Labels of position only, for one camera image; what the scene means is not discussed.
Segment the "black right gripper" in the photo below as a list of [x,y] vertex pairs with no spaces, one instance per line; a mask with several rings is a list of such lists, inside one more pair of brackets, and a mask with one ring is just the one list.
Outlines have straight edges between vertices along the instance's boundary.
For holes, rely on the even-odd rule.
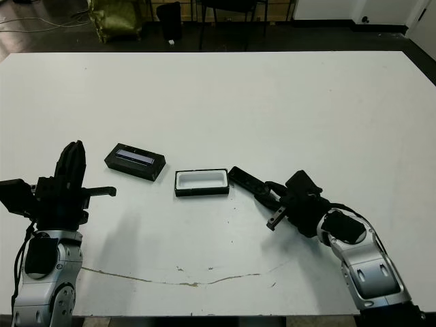
[[316,194],[300,197],[287,194],[285,185],[273,181],[266,181],[265,186],[267,193],[255,194],[254,198],[275,212],[266,224],[270,230],[274,231],[278,223],[286,218],[303,236],[316,236],[318,223],[332,208],[330,201]]

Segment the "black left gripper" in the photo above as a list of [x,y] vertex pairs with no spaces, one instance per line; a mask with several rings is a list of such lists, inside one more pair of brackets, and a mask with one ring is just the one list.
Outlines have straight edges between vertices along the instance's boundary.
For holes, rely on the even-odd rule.
[[91,197],[115,197],[115,187],[82,187],[85,170],[83,143],[70,142],[61,152],[54,177],[38,179],[33,216],[38,229],[77,229],[88,221]]

